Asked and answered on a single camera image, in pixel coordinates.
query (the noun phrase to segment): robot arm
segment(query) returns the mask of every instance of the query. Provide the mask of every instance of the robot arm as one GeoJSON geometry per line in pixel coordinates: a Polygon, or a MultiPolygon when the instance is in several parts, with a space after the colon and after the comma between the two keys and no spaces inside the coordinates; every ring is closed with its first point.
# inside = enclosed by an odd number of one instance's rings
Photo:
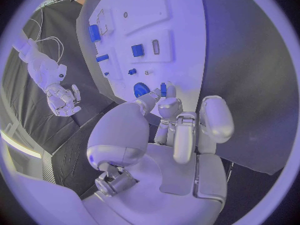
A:
{"type": "Polygon", "coordinates": [[[73,95],[60,85],[67,75],[67,66],[58,65],[40,52],[36,42],[28,39],[23,31],[12,46],[19,52],[20,59],[28,64],[29,75],[46,93],[48,105],[56,116],[69,117],[81,110],[80,106],[75,106],[81,100],[77,86],[72,85],[73,95]]]}

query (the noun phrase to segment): light strip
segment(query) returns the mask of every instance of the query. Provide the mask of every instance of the light strip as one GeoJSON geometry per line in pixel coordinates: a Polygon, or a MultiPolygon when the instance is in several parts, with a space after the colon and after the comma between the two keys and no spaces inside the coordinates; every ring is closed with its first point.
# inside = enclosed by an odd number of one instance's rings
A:
{"type": "Polygon", "coordinates": [[[19,151],[21,151],[21,152],[23,152],[25,154],[31,155],[33,157],[36,157],[38,159],[42,158],[41,154],[39,154],[39,153],[37,153],[35,151],[32,151],[32,150],[28,149],[27,147],[24,147],[24,146],[16,143],[14,140],[12,140],[11,138],[9,138],[3,131],[0,131],[0,134],[1,134],[2,139],[5,142],[7,142],[8,144],[10,144],[14,148],[18,149],[19,151]]]}

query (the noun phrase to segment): hole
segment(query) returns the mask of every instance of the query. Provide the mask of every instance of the hole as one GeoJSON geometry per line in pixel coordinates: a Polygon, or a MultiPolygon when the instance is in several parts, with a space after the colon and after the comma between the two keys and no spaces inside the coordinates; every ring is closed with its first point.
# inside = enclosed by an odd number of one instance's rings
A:
{"type": "Polygon", "coordinates": [[[152,46],[153,46],[154,54],[159,55],[160,54],[160,44],[159,44],[159,41],[157,39],[152,41],[152,46]]]}

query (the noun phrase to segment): white robot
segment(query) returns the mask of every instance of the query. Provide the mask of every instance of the white robot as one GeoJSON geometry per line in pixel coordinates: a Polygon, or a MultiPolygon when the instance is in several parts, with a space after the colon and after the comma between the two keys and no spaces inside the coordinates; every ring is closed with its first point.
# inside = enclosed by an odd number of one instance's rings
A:
{"type": "Polygon", "coordinates": [[[80,91],[72,85],[73,93],[64,89],[60,82],[67,75],[67,66],[60,64],[38,50],[31,38],[22,31],[13,47],[19,52],[22,61],[28,64],[28,72],[34,82],[47,95],[47,102],[56,116],[69,117],[81,110],[75,106],[81,101],[80,91]]]}
{"type": "Polygon", "coordinates": [[[213,224],[227,195],[216,143],[234,132],[231,112],[221,97],[208,96],[197,119],[195,112],[183,112],[170,84],[158,104],[162,119],[155,143],[148,143],[144,116],[160,99],[157,88],[97,123],[87,145],[89,163],[103,171],[95,180],[96,194],[126,224],[213,224]]]}

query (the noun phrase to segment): humanoid robot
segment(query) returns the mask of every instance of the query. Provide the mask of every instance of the humanoid robot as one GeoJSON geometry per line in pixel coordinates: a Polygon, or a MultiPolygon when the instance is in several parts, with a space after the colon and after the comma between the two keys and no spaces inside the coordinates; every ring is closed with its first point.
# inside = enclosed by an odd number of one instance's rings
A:
{"type": "Polygon", "coordinates": [[[58,65],[56,61],[40,52],[36,42],[28,39],[23,31],[13,47],[19,52],[20,59],[28,64],[29,75],[47,95],[48,105],[56,116],[69,117],[81,110],[80,106],[75,106],[81,101],[77,86],[72,85],[73,95],[70,90],[60,85],[67,75],[67,66],[58,65]]]}
{"type": "Polygon", "coordinates": [[[195,112],[183,112],[171,84],[160,99],[157,88],[97,123],[87,148],[91,166],[103,171],[95,180],[96,194],[131,224],[213,224],[227,195],[216,143],[234,132],[231,112],[221,97],[208,96],[197,119],[195,112]],[[157,102],[162,119],[155,143],[148,143],[144,116],[157,102]]]}

